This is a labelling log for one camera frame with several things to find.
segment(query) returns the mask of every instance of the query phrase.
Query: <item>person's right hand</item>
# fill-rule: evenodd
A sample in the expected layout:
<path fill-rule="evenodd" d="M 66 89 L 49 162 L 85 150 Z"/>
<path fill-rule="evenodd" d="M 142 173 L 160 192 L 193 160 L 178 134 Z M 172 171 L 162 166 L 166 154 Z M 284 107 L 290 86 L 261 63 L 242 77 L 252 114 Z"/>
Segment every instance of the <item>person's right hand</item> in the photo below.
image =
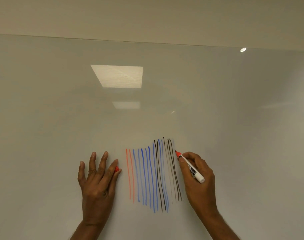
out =
<path fill-rule="evenodd" d="M 218 215 L 215 199 L 215 178 L 213 170 L 206 162 L 193 152 L 182 154 L 205 178 L 204 183 L 199 183 L 193 178 L 187 162 L 180 157 L 179 163 L 183 174 L 187 198 L 201 221 L 204 218 Z"/>

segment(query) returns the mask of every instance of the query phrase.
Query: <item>red marker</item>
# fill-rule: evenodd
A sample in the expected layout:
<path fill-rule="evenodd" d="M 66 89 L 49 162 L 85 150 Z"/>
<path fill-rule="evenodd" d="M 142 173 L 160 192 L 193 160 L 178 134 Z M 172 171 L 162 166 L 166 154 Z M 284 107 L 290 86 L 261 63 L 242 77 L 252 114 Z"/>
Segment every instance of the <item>red marker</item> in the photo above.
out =
<path fill-rule="evenodd" d="M 198 172 L 198 170 L 185 158 L 183 157 L 182 153 L 175 151 L 176 156 L 182 157 L 188 164 L 189 168 L 190 168 L 190 172 L 192 173 L 192 175 L 200 182 L 203 183 L 205 181 L 205 178 L 202 176 L 201 173 Z"/>

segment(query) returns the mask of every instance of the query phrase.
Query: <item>beige wall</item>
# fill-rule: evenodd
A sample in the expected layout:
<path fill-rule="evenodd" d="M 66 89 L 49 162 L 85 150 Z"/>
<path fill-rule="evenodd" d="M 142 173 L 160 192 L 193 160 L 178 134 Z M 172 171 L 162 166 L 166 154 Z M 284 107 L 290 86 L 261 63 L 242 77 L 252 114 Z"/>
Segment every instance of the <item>beige wall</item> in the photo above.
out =
<path fill-rule="evenodd" d="M 0 34 L 304 50 L 304 0 L 0 0 Z"/>

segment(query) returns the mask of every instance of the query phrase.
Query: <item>vertical line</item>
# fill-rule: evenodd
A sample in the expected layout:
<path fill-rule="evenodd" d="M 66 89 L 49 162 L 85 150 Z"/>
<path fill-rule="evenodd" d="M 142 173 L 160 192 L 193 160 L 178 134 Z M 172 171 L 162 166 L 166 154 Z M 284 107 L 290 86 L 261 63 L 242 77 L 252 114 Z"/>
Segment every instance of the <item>vertical line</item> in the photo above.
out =
<path fill-rule="evenodd" d="M 140 202 L 140 186 L 139 186 L 139 178 L 138 178 L 138 168 L 136 166 L 134 149 L 133 149 L 133 157 L 134 157 L 135 172 L 136 172 L 136 182 L 138 184 L 138 202 Z"/>
<path fill-rule="evenodd" d="M 159 184 L 159 172 L 158 172 L 158 169 L 157 169 L 157 153 L 156 153 L 157 146 L 156 146 L 155 140 L 154 140 L 154 146 L 155 146 L 155 155 L 156 155 L 156 177 L 157 177 L 157 185 L 158 185 L 158 187 L 159 187 L 160 202 L 161 202 L 161 212 L 163 212 L 162 198 L 161 198 L 161 191 L 160 191 L 160 184 Z"/>
<path fill-rule="evenodd" d="M 138 161 L 139 161 L 139 168 L 140 168 L 140 181 L 141 181 L 141 191 L 142 191 L 142 204 L 144 205 L 143 184 L 142 184 L 141 164 L 140 164 L 140 151 L 139 151 L 139 149 L 138 149 Z"/>
<path fill-rule="evenodd" d="M 159 144 L 158 141 L 156 141 L 156 145 L 157 145 L 157 154 L 156 154 L 156 162 L 159 165 L 159 175 L 160 175 L 160 183 L 161 183 L 161 189 L 162 189 L 162 195 L 163 195 L 163 202 L 164 202 L 164 209 L 166 210 L 166 203 L 165 203 L 165 199 L 164 199 L 164 192 L 163 192 L 163 185 L 162 185 L 162 176 L 161 176 L 161 171 L 160 171 L 160 162 L 159 162 Z"/>
<path fill-rule="evenodd" d="M 160 147 L 160 162 L 161 162 L 161 173 L 162 173 L 162 179 L 163 179 L 163 185 L 164 185 L 164 190 L 165 190 L 165 202 L 166 202 L 166 212 L 169 213 L 169 198 L 168 198 L 168 191 L 166 190 L 166 181 L 165 181 L 165 168 L 164 168 L 164 157 L 163 157 L 163 142 L 161 139 L 158 139 L 159 141 L 159 147 Z"/>
<path fill-rule="evenodd" d="M 149 197 L 150 197 L 150 209 L 152 208 L 151 206 L 151 189 L 150 189 L 150 176 L 149 176 L 149 160 L 148 160 L 148 152 L 147 149 L 145 148 L 145 154 L 147 158 L 147 170 L 148 170 L 148 184 L 149 184 Z"/>
<path fill-rule="evenodd" d="M 153 211 L 155 213 L 155 206 L 154 206 L 154 182 L 153 182 L 153 173 L 152 173 L 152 164 L 151 164 L 151 151 L 150 147 L 149 148 L 149 161 L 150 161 L 150 170 L 151 170 L 151 178 L 152 178 L 152 191 L 153 191 Z"/>
<path fill-rule="evenodd" d="M 173 205 L 173 194 L 172 194 L 172 184 L 171 184 L 171 178 L 170 178 L 170 168 L 169 168 L 169 162 L 168 162 L 168 154 L 166 153 L 166 148 L 165 150 L 165 156 L 166 156 L 166 164 L 168 165 L 168 171 L 169 171 L 169 181 L 170 181 L 170 188 L 171 188 L 171 203 Z"/>
<path fill-rule="evenodd" d="M 130 171 L 129 171 L 129 161 L 128 161 L 128 149 L 126 149 L 126 165 L 128 166 L 129 189 L 130 189 L 130 199 L 131 199 L 131 181 L 130 181 Z"/>
<path fill-rule="evenodd" d="M 156 210 L 159 210 L 159 201 L 157 199 L 157 187 L 158 187 L 158 179 L 157 179 L 157 172 L 156 172 L 156 167 L 155 167 L 155 157 L 154 157 L 154 145 L 155 145 L 155 140 L 154 143 L 152 143 L 153 147 L 153 161 L 154 161 L 154 173 L 155 173 L 155 193 L 156 193 Z"/>
<path fill-rule="evenodd" d="M 178 192 L 178 179 L 177 179 L 176 173 L 175 173 L 174 158 L 172 157 L 172 154 L 171 154 L 171 151 L 170 151 L 170 142 L 169 142 L 169 139 L 168 139 L 168 146 L 169 146 L 169 154 L 170 154 L 170 157 L 171 157 L 171 162 L 172 162 L 173 171 L 174 171 L 174 178 L 175 178 L 176 190 L 177 190 L 177 192 Z"/>
<path fill-rule="evenodd" d="M 173 154 L 173 146 L 172 146 L 172 141 L 171 139 L 169 138 L 170 142 L 171 142 L 171 148 L 172 148 L 172 157 L 174 159 L 174 154 Z M 175 164 L 173 162 L 173 165 L 174 165 L 174 173 L 175 173 L 175 177 L 176 177 L 176 181 L 178 182 L 178 176 L 176 176 L 176 170 L 175 170 Z M 178 184 L 178 191 L 180 192 L 180 197 L 181 197 L 181 201 L 182 201 L 182 195 L 181 195 L 181 190 L 180 190 L 180 185 Z"/>
<path fill-rule="evenodd" d="M 143 172 L 144 172 L 144 183 L 145 183 L 145 205 L 147 206 L 147 197 L 148 197 L 148 192 L 147 192 L 147 179 L 145 177 L 145 166 L 144 166 L 144 156 L 143 156 L 143 150 L 141 148 L 141 153 L 142 153 L 142 160 L 143 160 Z"/>
<path fill-rule="evenodd" d="M 134 203 L 134 174 L 133 174 L 133 163 L 132 163 L 132 156 L 131 156 L 131 150 L 129 149 L 130 153 L 130 159 L 131 159 L 131 168 L 132 168 L 132 180 L 133 180 L 133 203 Z"/>

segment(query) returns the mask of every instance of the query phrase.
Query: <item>whiteboard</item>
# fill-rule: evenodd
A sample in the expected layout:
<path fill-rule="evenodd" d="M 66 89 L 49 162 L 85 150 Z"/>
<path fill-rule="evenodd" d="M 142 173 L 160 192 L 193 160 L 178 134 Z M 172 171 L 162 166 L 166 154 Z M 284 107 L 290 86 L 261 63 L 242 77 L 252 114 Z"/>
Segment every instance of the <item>whiteboard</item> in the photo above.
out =
<path fill-rule="evenodd" d="M 123 170 L 99 239 L 210 239 L 176 160 L 182 200 L 164 165 L 168 210 L 138 202 L 126 150 L 163 137 L 207 161 L 242 239 L 304 239 L 304 52 L 240 48 L 0 35 L 0 240 L 69 239 L 92 151 Z M 142 67 L 141 87 L 103 87 L 91 65 Z"/>

